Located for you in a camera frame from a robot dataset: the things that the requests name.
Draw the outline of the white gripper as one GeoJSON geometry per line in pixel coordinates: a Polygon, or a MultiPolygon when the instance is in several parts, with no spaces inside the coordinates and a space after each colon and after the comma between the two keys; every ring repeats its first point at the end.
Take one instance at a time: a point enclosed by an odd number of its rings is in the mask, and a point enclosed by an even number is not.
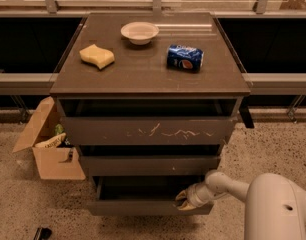
{"type": "Polygon", "coordinates": [[[175,197],[176,201],[186,200],[177,207],[180,211],[190,211],[204,206],[215,199],[215,193],[203,182],[195,183],[180,191],[175,197]]]}

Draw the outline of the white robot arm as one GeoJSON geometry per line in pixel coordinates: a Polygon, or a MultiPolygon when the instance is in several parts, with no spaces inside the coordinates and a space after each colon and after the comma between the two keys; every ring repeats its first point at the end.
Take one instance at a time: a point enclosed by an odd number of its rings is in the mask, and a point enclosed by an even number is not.
{"type": "Polygon", "coordinates": [[[227,194],[245,205],[244,240],[306,240],[306,191],[281,175],[264,173],[245,183],[212,170],[176,200],[179,210],[189,211],[227,194]]]}

